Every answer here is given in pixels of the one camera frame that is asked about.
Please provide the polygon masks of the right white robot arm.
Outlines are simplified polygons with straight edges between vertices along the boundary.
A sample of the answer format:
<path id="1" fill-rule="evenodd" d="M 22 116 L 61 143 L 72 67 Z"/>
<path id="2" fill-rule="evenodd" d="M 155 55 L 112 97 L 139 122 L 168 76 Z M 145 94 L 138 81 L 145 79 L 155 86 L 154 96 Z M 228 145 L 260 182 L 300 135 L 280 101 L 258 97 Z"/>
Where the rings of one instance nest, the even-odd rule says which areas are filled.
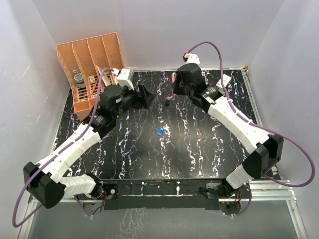
<path id="1" fill-rule="evenodd" d="M 284 139 L 254 125 L 229 98 L 225 90 L 226 75 L 216 85 L 208 85 L 201 68 L 187 63 L 172 74 L 175 95 L 187 96 L 192 103 L 220 121 L 243 144 L 248 157 L 213 190 L 224 197 L 235 197 L 240 187 L 260 179 L 281 159 Z"/>

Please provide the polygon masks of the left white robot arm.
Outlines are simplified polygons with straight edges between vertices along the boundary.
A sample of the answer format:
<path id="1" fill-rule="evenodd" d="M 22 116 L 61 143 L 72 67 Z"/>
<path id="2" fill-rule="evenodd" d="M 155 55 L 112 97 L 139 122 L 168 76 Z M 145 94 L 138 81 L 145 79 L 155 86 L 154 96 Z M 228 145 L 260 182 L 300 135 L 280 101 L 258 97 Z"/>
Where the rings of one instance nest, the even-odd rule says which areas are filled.
<path id="1" fill-rule="evenodd" d="M 64 174 L 89 148 L 104 138 L 117 119 L 129 109 L 148 109 L 154 94 L 143 84 L 138 90 L 127 86 L 110 85 L 100 95 L 97 108 L 83 120 L 77 130 L 51 155 L 37 164 L 27 163 L 23 168 L 27 191 L 45 208 L 56 206 L 61 199 L 85 194 L 97 199 L 103 193 L 101 180 L 91 173 L 66 177 Z"/>

